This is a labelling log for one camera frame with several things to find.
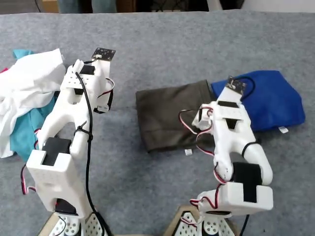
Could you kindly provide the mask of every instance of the gray felt mat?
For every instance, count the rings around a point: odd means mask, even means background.
[[[253,70],[279,70],[301,94],[305,124],[261,134],[274,171],[274,209],[253,215],[246,235],[312,235],[314,208],[315,14],[245,11],[0,16],[0,66],[12,50],[60,47],[65,63],[96,47],[116,49],[113,109],[94,115],[90,186],[116,234],[161,234],[181,204],[214,189],[213,163],[194,150],[147,154],[135,92],[209,82]],[[67,126],[63,137],[72,137]],[[86,159],[78,161],[84,176]],[[18,157],[0,160],[0,235],[34,236],[49,216],[35,194],[22,196]],[[243,217],[234,217],[237,223]]]

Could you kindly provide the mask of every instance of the white robotic arm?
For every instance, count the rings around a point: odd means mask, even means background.
[[[65,228],[68,236],[76,235],[80,229],[80,235],[84,236],[85,223],[94,211],[73,160],[82,158],[87,141],[93,138],[88,103],[79,77],[91,108],[98,113],[108,111],[115,86],[109,78],[114,54],[114,50],[97,48],[89,64],[77,60],[68,68],[56,104],[37,133],[39,150],[32,151],[26,164],[46,209],[66,219],[67,225],[76,226]],[[73,140],[55,137],[69,122],[77,128]]]
[[[214,136],[214,174],[223,184],[195,200],[201,215],[230,217],[273,208],[273,192],[267,186],[273,174],[241,102],[244,88],[244,83],[229,78],[217,101],[203,104],[192,123]],[[211,114],[205,107],[211,108]],[[232,163],[232,152],[241,154],[246,162]]]

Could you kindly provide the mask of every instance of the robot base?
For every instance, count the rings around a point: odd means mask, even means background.
[[[64,228],[64,222],[59,219],[55,224],[54,228],[50,232],[49,236],[59,235],[61,231],[63,231],[60,236],[101,236],[102,228],[97,217],[92,213],[85,225],[82,226],[80,224],[72,224],[70,223],[69,217],[62,217],[62,219],[66,222],[66,228]]]
[[[193,215],[189,211],[184,211],[182,216],[191,223],[196,223]],[[173,236],[235,236],[233,230],[223,217],[208,215],[205,220],[196,227],[187,225],[179,221]]]

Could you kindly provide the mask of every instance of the clothing tag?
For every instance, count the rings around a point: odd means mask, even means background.
[[[289,130],[287,128],[285,128],[284,126],[281,126],[278,128],[280,130],[281,133],[285,134],[287,132],[289,132]]]
[[[192,155],[192,150],[191,149],[185,149],[185,155],[186,156]]]

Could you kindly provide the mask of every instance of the blue cloth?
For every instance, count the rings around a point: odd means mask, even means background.
[[[263,131],[281,126],[291,126],[305,122],[302,98],[299,93],[276,70],[259,70],[240,75],[251,77],[256,85],[253,93],[242,102],[252,121],[253,131]],[[247,83],[244,95],[252,89]],[[224,89],[227,80],[211,84],[216,97]]]
[[[27,55],[31,55],[31,54],[34,54],[34,52],[31,50],[24,50],[24,49],[14,49],[13,50],[13,56],[16,60],[18,60],[22,57],[25,57]]]
[[[34,52],[22,49],[13,50],[13,55],[16,59],[30,54],[34,54]],[[14,130],[10,135],[10,149],[22,157],[24,161],[28,160],[31,151],[34,149],[34,144],[37,140],[34,131],[42,127],[54,105],[55,98],[53,97],[45,107],[31,109],[23,116],[17,118]]]

